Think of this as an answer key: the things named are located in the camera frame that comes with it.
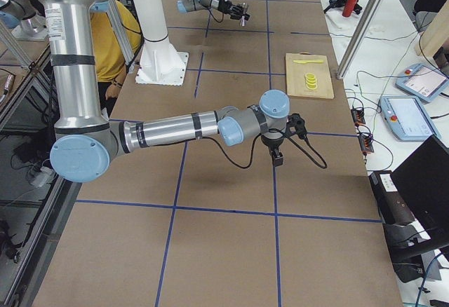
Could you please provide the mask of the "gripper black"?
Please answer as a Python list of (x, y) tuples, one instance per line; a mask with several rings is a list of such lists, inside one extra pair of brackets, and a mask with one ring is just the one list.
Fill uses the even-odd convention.
[(267, 146), (271, 152), (272, 165), (283, 165), (283, 154), (280, 152), (280, 146), (283, 144), (284, 134), (277, 128), (269, 129), (262, 134), (262, 143)]
[(248, 4), (243, 2), (237, 4), (237, 6), (242, 10), (239, 10), (229, 0), (219, 0), (217, 10), (225, 15), (232, 15), (233, 20), (249, 20), (250, 15), (247, 12), (243, 11), (248, 9)]

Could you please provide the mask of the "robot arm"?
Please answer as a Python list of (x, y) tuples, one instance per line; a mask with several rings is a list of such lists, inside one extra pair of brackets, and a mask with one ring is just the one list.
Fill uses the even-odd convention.
[(163, 118), (148, 123), (111, 122), (100, 110), (91, 32), (91, 13), (109, 0), (39, 0), (45, 9), (60, 119), (50, 159), (53, 169), (72, 182), (103, 175), (117, 156), (137, 149), (220, 135), (233, 146), (257, 136), (273, 138), (285, 130), (290, 100), (283, 91), (265, 92), (245, 109)]
[(216, 10), (223, 15), (228, 15), (231, 20), (238, 20), (244, 26), (250, 19), (248, 5), (246, 3), (233, 4), (231, 0), (178, 0), (177, 9), (181, 13), (206, 10), (212, 13)]

